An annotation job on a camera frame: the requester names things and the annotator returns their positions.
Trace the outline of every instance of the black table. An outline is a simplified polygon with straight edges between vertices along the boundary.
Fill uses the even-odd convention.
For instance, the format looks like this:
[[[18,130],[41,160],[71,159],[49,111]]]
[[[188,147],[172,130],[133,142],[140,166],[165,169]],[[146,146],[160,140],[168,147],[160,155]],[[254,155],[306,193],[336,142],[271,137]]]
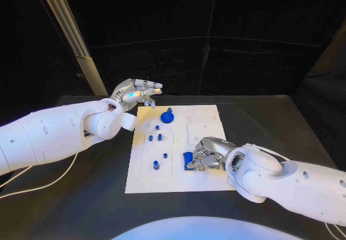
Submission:
[[[100,100],[64,96],[58,105]],[[286,95],[156,96],[158,106],[217,104],[225,136],[238,146],[263,146],[293,160],[335,168],[310,126]],[[137,114],[137,107],[130,111]],[[111,239],[153,221],[209,216],[243,220],[303,239],[332,239],[325,224],[290,211],[271,199],[257,204],[237,191],[126,194],[134,133],[117,136],[78,154],[75,164],[51,187],[0,199],[2,239]],[[74,157],[35,166],[3,194],[51,183]]]

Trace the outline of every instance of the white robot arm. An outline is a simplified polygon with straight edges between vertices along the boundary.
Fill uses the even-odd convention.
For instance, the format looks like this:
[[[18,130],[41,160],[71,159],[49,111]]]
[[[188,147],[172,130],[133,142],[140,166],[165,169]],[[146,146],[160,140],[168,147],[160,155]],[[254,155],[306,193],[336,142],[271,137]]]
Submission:
[[[137,104],[156,107],[150,95],[163,85],[127,79],[111,97],[38,112],[0,127],[0,175],[28,166],[65,159],[111,139],[121,127],[133,131],[137,117],[126,113]]]
[[[227,183],[253,202],[273,199],[287,210],[325,223],[346,226],[346,172],[310,163],[284,162],[247,144],[237,147],[215,137],[196,145],[189,168],[220,169],[225,164]]]

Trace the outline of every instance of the white cable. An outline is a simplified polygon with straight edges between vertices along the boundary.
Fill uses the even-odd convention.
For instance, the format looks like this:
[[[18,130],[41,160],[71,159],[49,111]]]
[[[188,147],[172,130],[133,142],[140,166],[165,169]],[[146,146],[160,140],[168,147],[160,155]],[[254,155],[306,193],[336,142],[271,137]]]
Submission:
[[[72,163],[71,163],[71,165],[70,165],[65,173],[59,176],[59,178],[58,178],[52,183],[49,183],[47,186],[41,186],[41,187],[38,187],[38,188],[34,188],[34,189],[29,189],[29,190],[25,190],[25,191],[18,191],[18,192],[9,193],[9,194],[0,196],[0,199],[9,197],[10,195],[28,193],[28,192],[32,192],[32,191],[35,191],[35,190],[44,189],[44,188],[49,187],[51,185],[54,185],[54,184],[62,179],[62,177],[65,176],[65,174],[68,173],[68,171],[70,171],[70,169],[71,169],[71,167],[72,167],[72,165],[74,165],[74,163],[75,163],[77,157],[78,157],[78,153],[77,153],[75,156],[74,156],[74,161],[72,161]]]
[[[261,149],[263,151],[269,152],[270,154],[274,154],[277,156],[280,156],[286,161],[292,161],[286,156],[280,155],[277,152],[271,151],[270,149],[264,148],[263,146],[257,146],[256,144],[250,144],[247,143],[244,145],[244,147],[250,147],[250,148],[257,148],[257,149]]]
[[[0,188],[16,178],[19,177],[34,166],[29,166],[12,179],[9,179],[2,185]]]
[[[341,234],[345,236],[345,238],[346,238],[346,234],[345,234],[345,232],[341,230],[341,228],[336,226],[336,225],[333,225],[335,227],[336,227],[336,229],[339,230],[339,232],[341,232]]]
[[[336,235],[332,233],[332,231],[331,231],[331,227],[329,227],[329,225],[328,225],[326,222],[325,222],[325,225],[326,225],[326,229],[328,229],[331,235],[333,236],[333,238],[335,238],[336,240],[341,240],[341,239],[336,237]]]

